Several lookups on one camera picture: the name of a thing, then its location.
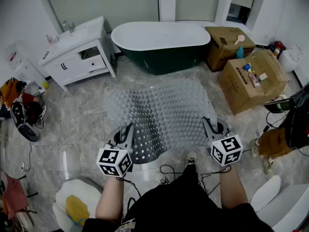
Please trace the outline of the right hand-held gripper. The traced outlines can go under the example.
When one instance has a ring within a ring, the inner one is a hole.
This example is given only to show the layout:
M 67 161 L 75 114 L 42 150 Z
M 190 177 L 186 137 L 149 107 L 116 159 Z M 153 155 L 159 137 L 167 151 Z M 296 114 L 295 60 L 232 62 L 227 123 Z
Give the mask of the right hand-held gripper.
M 230 127 L 224 120 L 217 120 L 217 132 L 213 130 L 208 118 L 203 117 L 202 124 L 209 139 L 208 153 L 213 162 L 227 166 L 240 160 L 243 152 L 240 137 L 238 134 L 228 136 Z

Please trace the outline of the white trash bin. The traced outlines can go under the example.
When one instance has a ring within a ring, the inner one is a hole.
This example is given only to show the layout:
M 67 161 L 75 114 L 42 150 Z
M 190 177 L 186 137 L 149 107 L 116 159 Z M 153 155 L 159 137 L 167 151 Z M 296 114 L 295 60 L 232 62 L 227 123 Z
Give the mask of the white trash bin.
M 298 45 L 282 51 L 279 56 L 279 62 L 286 73 L 294 71 L 302 58 L 303 51 Z

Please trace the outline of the person's right shoe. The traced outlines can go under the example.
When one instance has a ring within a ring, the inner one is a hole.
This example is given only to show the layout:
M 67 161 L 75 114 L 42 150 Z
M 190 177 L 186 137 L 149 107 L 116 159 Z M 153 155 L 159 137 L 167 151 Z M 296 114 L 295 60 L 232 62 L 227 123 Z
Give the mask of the person's right shoe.
M 197 154 L 195 151 L 190 151 L 187 155 L 187 164 L 186 165 L 195 165 L 197 162 Z

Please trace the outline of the white toilet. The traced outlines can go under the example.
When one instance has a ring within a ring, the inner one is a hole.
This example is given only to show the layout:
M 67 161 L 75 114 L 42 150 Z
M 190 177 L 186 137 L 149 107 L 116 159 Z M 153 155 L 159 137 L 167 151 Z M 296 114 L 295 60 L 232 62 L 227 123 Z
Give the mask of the white toilet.
M 274 175 L 255 192 L 251 206 L 274 232 L 292 232 L 309 213 L 309 183 L 281 190 L 281 178 Z

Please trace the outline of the white vanity cabinet with sink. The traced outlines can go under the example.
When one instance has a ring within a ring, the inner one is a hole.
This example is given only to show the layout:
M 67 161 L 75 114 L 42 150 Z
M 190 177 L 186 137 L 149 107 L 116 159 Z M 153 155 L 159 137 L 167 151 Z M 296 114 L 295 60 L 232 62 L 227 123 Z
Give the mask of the white vanity cabinet with sink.
M 99 74 L 116 77 L 111 64 L 115 56 L 110 50 L 103 16 L 76 26 L 73 33 L 66 29 L 47 51 L 50 53 L 44 59 L 42 56 L 39 65 L 65 91 L 66 85 Z

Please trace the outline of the person's left forearm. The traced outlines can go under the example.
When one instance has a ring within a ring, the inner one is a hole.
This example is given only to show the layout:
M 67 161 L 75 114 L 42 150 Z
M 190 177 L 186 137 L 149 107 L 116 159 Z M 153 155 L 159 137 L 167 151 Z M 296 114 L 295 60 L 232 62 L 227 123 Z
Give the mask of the person's left forearm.
M 124 207 L 124 182 L 109 177 L 96 207 L 96 218 L 120 224 Z

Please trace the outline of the large cardboard box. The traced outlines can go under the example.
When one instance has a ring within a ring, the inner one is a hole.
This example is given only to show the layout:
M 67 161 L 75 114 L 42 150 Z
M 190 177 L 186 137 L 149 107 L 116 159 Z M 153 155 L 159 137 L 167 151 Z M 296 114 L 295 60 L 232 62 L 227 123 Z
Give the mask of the large cardboard box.
M 247 63 L 251 64 L 250 71 L 243 69 Z M 249 76 L 251 73 L 257 77 L 266 73 L 267 79 L 259 82 L 260 87 L 255 88 Z M 228 60 L 218 81 L 230 110 L 236 115 L 280 96 L 288 79 L 274 54 L 263 49 L 245 58 Z

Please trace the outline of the grey and black backpack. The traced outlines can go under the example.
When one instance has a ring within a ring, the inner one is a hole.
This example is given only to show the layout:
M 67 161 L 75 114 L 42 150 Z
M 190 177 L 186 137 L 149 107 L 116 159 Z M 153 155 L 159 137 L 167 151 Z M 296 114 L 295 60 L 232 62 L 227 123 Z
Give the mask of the grey and black backpack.
M 12 104 L 12 118 L 22 136 L 30 142 L 39 140 L 39 133 L 27 122 L 27 113 L 21 99 L 15 99 Z

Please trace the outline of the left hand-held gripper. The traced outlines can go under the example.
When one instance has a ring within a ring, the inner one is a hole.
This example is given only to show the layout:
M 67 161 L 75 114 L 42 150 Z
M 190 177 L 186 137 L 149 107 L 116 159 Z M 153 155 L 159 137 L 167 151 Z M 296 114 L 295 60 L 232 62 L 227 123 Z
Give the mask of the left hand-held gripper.
M 119 145 L 125 141 L 125 147 L 132 147 L 134 136 L 134 125 L 127 126 L 127 131 L 116 128 L 108 136 L 103 148 L 99 149 L 96 164 L 106 176 L 124 177 L 127 172 L 132 172 L 133 162 L 131 148 L 120 148 Z

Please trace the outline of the pink cloth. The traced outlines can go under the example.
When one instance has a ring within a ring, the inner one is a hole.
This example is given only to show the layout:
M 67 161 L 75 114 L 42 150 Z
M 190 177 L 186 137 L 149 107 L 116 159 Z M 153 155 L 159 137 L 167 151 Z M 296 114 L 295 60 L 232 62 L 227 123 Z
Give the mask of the pink cloth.
M 27 196 L 18 179 L 10 177 L 6 172 L 1 173 L 1 180 L 4 182 L 5 191 L 3 197 L 8 210 L 8 219 L 15 217 L 21 210 L 29 206 Z

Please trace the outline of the white bubble bath mat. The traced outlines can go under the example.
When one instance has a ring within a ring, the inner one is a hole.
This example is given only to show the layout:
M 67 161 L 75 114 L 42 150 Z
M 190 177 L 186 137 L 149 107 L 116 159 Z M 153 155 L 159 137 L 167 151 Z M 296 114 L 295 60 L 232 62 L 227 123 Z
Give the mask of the white bubble bath mat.
M 134 164 L 155 161 L 170 149 L 209 145 L 202 125 L 217 114 L 199 81 L 176 79 L 148 88 L 113 91 L 104 102 L 107 115 L 118 122 L 120 139 L 134 126 Z

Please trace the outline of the yellow cloth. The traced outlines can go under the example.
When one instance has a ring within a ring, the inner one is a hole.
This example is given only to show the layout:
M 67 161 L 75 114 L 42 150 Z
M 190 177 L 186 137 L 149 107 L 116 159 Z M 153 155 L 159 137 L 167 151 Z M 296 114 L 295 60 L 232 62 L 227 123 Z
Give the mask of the yellow cloth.
M 70 195 L 66 199 L 66 212 L 69 218 L 80 227 L 83 227 L 85 221 L 90 217 L 87 205 L 74 195 Z

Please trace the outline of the chrome faucet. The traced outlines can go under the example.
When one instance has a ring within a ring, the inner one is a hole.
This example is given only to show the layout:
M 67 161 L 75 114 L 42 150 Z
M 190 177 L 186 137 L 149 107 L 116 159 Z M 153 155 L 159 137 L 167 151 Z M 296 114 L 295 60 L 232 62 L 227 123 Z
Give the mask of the chrome faucet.
M 63 27 L 68 29 L 70 33 L 73 33 L 74 29 L 75 29 L 74 23 L 72 23 L 72 25 L 70 25 L 66 20 L 63 21 Z

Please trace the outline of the pink and white bottle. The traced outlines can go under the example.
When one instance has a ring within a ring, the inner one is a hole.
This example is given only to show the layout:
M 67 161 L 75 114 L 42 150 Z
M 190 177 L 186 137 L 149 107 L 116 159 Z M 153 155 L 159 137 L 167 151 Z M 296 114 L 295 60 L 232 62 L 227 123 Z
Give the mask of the pink and white bottle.
M 254 85 L 254 87 L 255 88 L 260 87 L 260 83 L 259 83 L 259 81 L 257 79 L 256 74 L 251 73 L 249 76 L 250 76 L 251 82 Z

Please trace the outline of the wide grey roller blind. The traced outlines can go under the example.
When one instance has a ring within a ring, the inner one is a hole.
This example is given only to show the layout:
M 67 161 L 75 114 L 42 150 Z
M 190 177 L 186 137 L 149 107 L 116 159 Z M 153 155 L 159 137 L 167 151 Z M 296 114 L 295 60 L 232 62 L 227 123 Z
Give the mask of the wide grey roller blind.
M 159 21 L 158 0 L 49 0 L 60 23 L 80 25 L 104 17 L 104 28 L 135 21 Z

